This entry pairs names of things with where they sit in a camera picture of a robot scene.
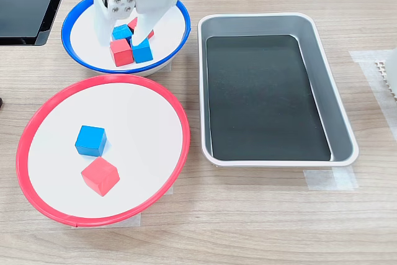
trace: tray rim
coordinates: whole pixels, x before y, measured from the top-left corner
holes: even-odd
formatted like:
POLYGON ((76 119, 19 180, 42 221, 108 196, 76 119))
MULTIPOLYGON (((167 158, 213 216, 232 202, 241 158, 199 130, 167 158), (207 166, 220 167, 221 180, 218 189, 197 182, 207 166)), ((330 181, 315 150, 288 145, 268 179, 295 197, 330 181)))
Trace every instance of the tray rim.
POLYGON ((209 162, 217 167, 231 167, 231 168, 324 168, 324 167, 344 167, 351 165, 359 156, 359 146, 355 135, 350 124, 349 118, 347 117, 346 110, 343 106, 341 96, 337 90, 337 86, 334 77, 331 72, 331 68, 326 57, 323 44, 319 37, 316 24, 314 20, 308 15, 302 14, 300 12, 282 12, 282 13, 266 13, 266 14, 212 14, 202 18, 197 24, 197 38, 198 38, 198 58, 199 58, 199 95, 200 95, 200 142, 201 151, 209 162), (203 46, 202 46, 202 26, 207 20, 219 18, 219 17, 282 17, 282 16, 298 16, 306 19, 312 26, 313 32, 318 41, 318 46, 321 52, 321 56, 324 60, 324 65, 332 85, 332 90, 334 92, 339 110, 341 112, 342 118, 346 125, 347 132, 352 142, 352 154, 343 161, 223 161, 214 158, 211 153, 207 150, 205 146, 206 133, 205 133, 205 114, 204 114, 204 69, 203 69, 203 46))
POLYGON ((44 103, 44 105, 39 108, 38 111, 33 115, 30 119, 22 136, 19 140, 17 154, 16 154, 16 173, 18 178, 18 183, 22 192, 24 193, 26 199, 42 214, 51 218, 57 222, 63 223, 65 225, 70 225, 73 227, 96 227, 102 225, 110 225, 112 223, 117 223, 122 220, 126 220, 138 213, 141 213, 153 203, 155 203, 158 199, 160 199, 168 189, 174 184, 175 180, 178 178, 181 173, 185 162, 187 160, 187 155, 190 148, 190 128, 189 121, 187 119, 186 113, 178 101, 177 97, 173 95, 168 89, 164 86, 160 85, 157 82, 154 82, 150 79, 143 78, 140 76, 127 75, 127 74, 106 74, 102 76, 96 76, 89 79, 82 80, 80 82, 74 83, 67 88, 63 89, 59 93, 55 94, 49 100, 44 103), (182 126, 182 149, 179 160, 176 164, 175 169, 171 173, 168 180, 163 184, 163 186, 148 200, 144 201, 142 204, 127 210, 126 212, 122 212, 116 215, 112 215, 109 217, 101 217, 101 218, 84 218, 84 217, 76 217, 73 215, 68 215, 63 212, 57 211, 53 207, 49 206, 45 203, 41 197, 36 193, 33 188, 32 183, 29 178, 28 171, 28 157, 29 150, 32 144, 33 138, 35 136, 36 131, 41 126, 41 123, 47 117, 47 115, 61 102, 65 99, 69 98, 73 94, 76 94, 79 91, 84 89, 98 86, 102 84, 110 84, 110 83, 129 83, 129 84, 137 84, 140 86, 144 86, 153 90, 154 92, 160 94, 167 100, 170 105, 174 108, 175 112, 179 120, 181 121, 182 126))

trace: black device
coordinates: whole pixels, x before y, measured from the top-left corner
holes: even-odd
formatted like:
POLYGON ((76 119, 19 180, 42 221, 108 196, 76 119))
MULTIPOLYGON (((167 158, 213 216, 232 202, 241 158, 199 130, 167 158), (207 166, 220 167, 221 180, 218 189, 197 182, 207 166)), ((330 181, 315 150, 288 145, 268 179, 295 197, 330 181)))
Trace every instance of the black device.
POLYGON ((0 45, 44 45, 61 0, 0 0, 0 45))

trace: red cube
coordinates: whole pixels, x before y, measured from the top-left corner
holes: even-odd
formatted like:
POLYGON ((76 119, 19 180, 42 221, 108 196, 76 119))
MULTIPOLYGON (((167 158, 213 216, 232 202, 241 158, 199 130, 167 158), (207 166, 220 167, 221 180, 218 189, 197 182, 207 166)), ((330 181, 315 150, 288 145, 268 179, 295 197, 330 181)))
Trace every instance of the red cube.
POLYGON ((116 66, 129 65, 134 62, 131 46, 125 38, 110 42, 110 52, 116 66))
MULTIPOLYGON (((128 27, 131 29, 132 33, 134 33, 137 22, 138 22, 138 18, 135 18, 130 23, 128 23, 128 27)), ((154 36, 153 30, 149 33, 148 38, 151 38, 152 36, 154 36)))
POLYGON ((81 172, 85 183, 101 196, 110 191, 120 180, 115 166, 98 157, 81 172))

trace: blue cube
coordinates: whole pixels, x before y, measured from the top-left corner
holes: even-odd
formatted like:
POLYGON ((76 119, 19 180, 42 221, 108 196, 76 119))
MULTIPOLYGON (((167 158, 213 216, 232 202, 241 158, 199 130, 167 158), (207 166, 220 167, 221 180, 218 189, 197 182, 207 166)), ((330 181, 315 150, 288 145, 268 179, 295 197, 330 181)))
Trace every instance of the blue cube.
POLYGON ((83 125, 75 146, 81 155, 102 156, 105 144, 106 133, 103 128, 83 125))
POLYGON ((125 38, 127 42, 131 45, 131 36, 132 36, 132 32, 127 24, 116 26, 113 29, 113 34, 112 34, 113 40, 122 40, 123 38, 125 38))
POLYGON ((134 56, 136 63, 153 60, 149 40, 146 38, 138 46, 132 46, 132 55, 134 56))

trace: red rim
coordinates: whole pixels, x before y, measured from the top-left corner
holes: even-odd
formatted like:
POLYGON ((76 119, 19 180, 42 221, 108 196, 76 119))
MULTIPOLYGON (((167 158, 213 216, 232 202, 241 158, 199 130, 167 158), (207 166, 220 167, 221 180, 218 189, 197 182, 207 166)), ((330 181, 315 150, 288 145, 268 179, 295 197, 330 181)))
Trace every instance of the red rim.
POLYGON ((95 227, 102 225, 109 225, 111 223, 117 223, 127 218, 130 218, 148 208, 150 205, 155 203, 162 195, 164 195, 168 189, 172 186, 175 180, 178 178, 179 174, 182 171, 182 168, 185 165, 187 154, 189 152, 190 146, 190 129, 189 122, 187 120, 185 111, 181 105, 181 103, 177 100, 177 98, 165 87, 160 84, 139 76, 127 75, 127 74, 108 74, 104 76, 97 76, 93 78, 86 79, 84 81, 75 83, 58 94, 54 95, 51 99, 46 101, 44 105, 39 108, 39 110, 35 113, 35 115, 30 119, 29 123, 25 127, 24 132, 19 140, 17 156, 16 156, 16 167, 17 167, 17 177, 20 188, 22 192, 26 196, 27 200, 42 214, 45 216, 56 220, 57 222, 64 223, 65 225, 71 225, 74 227, 95 227), (102 217, 102 218, 84 218, 84 217, 75 217, 72 215, 65 214, 63 212, 59 212, 56 209, 50 207, 47 203, 45 203, 40 196, 36 193, 33 188, 32 183, 30 182, 29 173, 28 173, 28 155, 30 145, 32 144, 32 140, 39 126, 42 124, 47 115, 62 101, 67 99, 69 96, 82 91, 84 89, 101 85, 101 84, 109 84, 109 83, 130 83, 137 84, 140 86, 144 86, 149 88, 161 96, 165 98, 175 109, 179 120, 182 125, 182 151, 181 156, 177 162, 177 165, 172 172, 169 179, 166 183, 157 191, 153 196, 151 196, 148 200, 136 206, 126 212, 113 215, 111 217, 102 217))

